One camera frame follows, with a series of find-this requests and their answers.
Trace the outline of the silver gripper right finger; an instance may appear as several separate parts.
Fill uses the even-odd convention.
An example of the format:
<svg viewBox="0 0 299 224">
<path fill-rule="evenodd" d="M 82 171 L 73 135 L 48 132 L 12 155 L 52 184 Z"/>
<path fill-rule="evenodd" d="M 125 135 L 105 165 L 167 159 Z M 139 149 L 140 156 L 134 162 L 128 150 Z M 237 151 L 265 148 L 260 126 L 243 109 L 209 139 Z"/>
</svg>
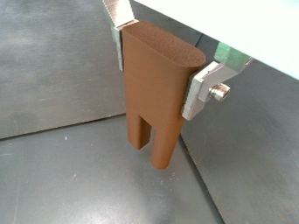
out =
<svg viewBox="0 0 299 224">
<path fill-rule="evenodd" d="M 221 102 L 229 87 L 224 81 L 243 72 L 253 58 L 219 42 L 213 61 L 191 77 L 188 93 L 181 108 L 181 116 L 191 120 L 203 110 L 209 98 Z"/>
</svg>

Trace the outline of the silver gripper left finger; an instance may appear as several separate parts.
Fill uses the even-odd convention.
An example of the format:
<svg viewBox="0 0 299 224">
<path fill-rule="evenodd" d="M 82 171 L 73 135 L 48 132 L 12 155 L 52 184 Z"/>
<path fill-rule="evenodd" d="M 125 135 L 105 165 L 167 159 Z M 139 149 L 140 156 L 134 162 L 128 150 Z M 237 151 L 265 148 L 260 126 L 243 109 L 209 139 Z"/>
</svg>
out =
<svg viewBox="0 0 299 224">
<path fill-rule="evenodd" d="M 112 38 L 116 43 L 118 70 L 124 70 L 121 29 L 136 23 L 129 0 L 101 0 L 104 12 L 110 25 Z"/>
</svg>

